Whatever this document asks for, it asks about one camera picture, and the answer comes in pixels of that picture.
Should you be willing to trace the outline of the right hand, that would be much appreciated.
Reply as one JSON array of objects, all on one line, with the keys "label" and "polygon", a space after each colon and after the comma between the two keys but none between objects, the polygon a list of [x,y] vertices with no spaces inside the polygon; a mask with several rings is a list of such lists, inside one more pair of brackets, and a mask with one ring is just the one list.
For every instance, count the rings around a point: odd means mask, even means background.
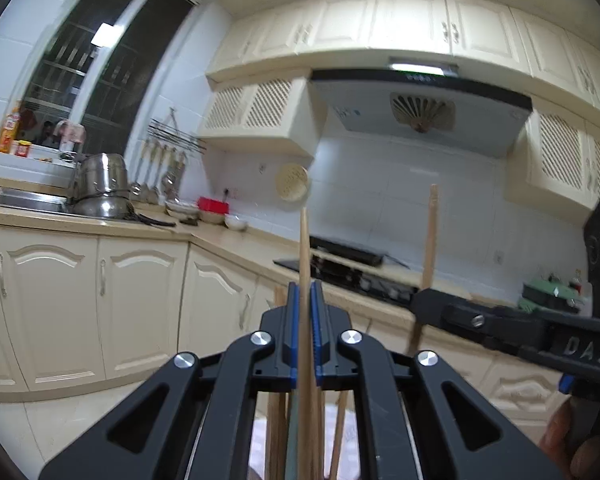
[{"label": "right hand", "polygon": [[558,466],[566,479],[600,479],[600,435],[570,451],[568,437],[573,421],[571,400],[565,402],[548,422],[539,448]]}]

